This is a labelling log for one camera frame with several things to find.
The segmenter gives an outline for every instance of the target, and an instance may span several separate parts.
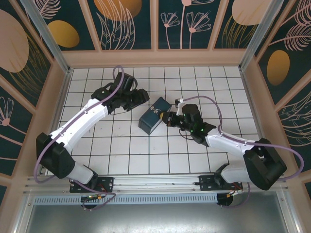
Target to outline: enclosure wall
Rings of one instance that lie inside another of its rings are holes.
[[[288,180],[289,191],[306,229],[311,229],[311,3],[290,0],[246,69],[248,88],[265,136],[304,158],[302,173]],[[298,170],[293,154],[279,151]]]

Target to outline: perforated metal strip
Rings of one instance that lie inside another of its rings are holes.
[[[81,205],[82,196],[37,196],[34,205]],[[86,204],[103,203],[107,198]],[[216,203],[217,194],[117,195],[108,204]]]

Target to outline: aluminum corner post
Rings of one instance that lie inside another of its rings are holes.
[[[58,61],[61,69],[68,73],[69,66],[58,46],[55,42],[47,24],[45,23],[44,19],[41,17],[40,13],[37,10],[37,6],[35,2],[32,0],[20,0],[22,5],[24,6],[27,14],[29,15],[30,19],[33,21],[36,29],[39,31],[40,35],[44,39],[45,43],[49,47],[51,53],[54,55],[55,59]]]
[[[268,32],[270,26],[272,25],[275,17],[277,16],[279,10],[282,7],[284,0],[273,0],[271,1],[262,21],[258,25],[251,41],[249,42],[244,56],[240,62],[240,71],[244,72],[248,64],[252,60],[257,48],[264,39],[266,33]]]

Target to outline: flower illustration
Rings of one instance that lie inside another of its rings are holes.
[[[14,126],[10,125],[10,118],[12,115],[13,106],[14,106],[14,101],[12,99],[8,98],[7,102],[5,102],[4,97],[3,96],[0,97],[0,126],[9,126],[12,129],[14,129],[20,133],[26,134],[22,130],[19,130],[19,129],[15,128]],[[0,137],[7,140],[7,141],[13,142],[17,145],[20,145],[20,146],[22,145],[22,143],[17,142],[17,141],[15,141],[9,137],[6,137],[2,134],[0,134]]]
[[[180,49],[183,48],[183,22],[184,22],[184,14],[186,6],[190,5],[201,5],[201,4],[208,4],[214,2],[214,0],[181,0],[183,6],[183,11],[181,15],[181,25],[180,25]]]
[[[162,13],[161,19],[162,19],[162,22],[164,24],[165,31],[166,31],[167,44],[169,46],[169,49],[171,49],[167,28],[179,25],[180,21],[178,20],[176,12],[175,13],[168,13],[167,15],[166,15],[166,13]]]
[[[193,18],[193,12],[187,13],[187,23],[188,23],[189,32],[190,32],[189,49],[191,49],[192,33],[210,30],[211,24],[208,23],[209,22],[208,14],[209,12],[205,14],[199,12]]]
[[[0,97],[0,125],[8,126],[12,115],[14,102],[8,98],[7,104],[4,97]]]

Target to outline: white arm segment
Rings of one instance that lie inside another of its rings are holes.
[[[238,140],[242,140],[244,142],[255,142],[253,140],[246,140],[240,137],[230,135],[228,133],[225,134]],[[250,150],[253,148],[252,145],[235,142],[233,140],[225,138],[220,135],[217,129],[213,129],[208,132],[208,135],[206,136],[206,142],[209,147],[219,148],[228,152],[229,154],[239,157],[239,159],[230,162],[230,164],[226,166],[221,172],[221,176],[227,183],[251,182],[248,176],[243,155],[245,154],[246,150]]]
[[[253,140],[246,140],[228,133],[225,134],[244,142],[255,142]],[[211,131],[209,131],[205,139],[209,147],[219,148],[221,150],[228,152],[229,154],[238,156],[240,158],[243,158],[243,155],[245,154],[246,150],[250,150],[254,147],[251,145],[247,145],[245,143],[239,143],[230,140],[228,138],[225,138],[221,136],[221,134],[218,132],[217,129],[212,129]]]
[[[71,120],[69,120],[64,126],[51,133],[52,139],[55,138],[70,122],[81,112],[84,112],[88,107],[98,103],[97,99],[90,99],[87,104],[81,109]],[[69,129],[64,132],[61,137],[57,139],[57,143],[64,143],[64,148],[71,153],[74,145],[79,139],[100,119],[108,115],[108,109],[101,104],[89,110],[76,122],[74,122]],[[75,162],[74,168],[67,176],[69,179],[77,180],[83,184],[88,183],[93,177],[93,172],[86,166]]]
[[[81,112],[84,112],[88,107],[98,103],[97,99],[90,99],[87,104],[81,109],[71,120],[69,120],[65,125],[60,127],[58,130],[55,130],[51,133],[52,139],[55,138],[70,122]],[[67,129],[64,134],[57,139],[57,143],[64,143],[64,148],[71,153],[74,145],[79,141],[79,139],[100,119],[108,115],[108,109],[106,106],[101,104],[97,105],[95,108],[92,108],[82,117],[80,117],[76,122],[73,123]]]

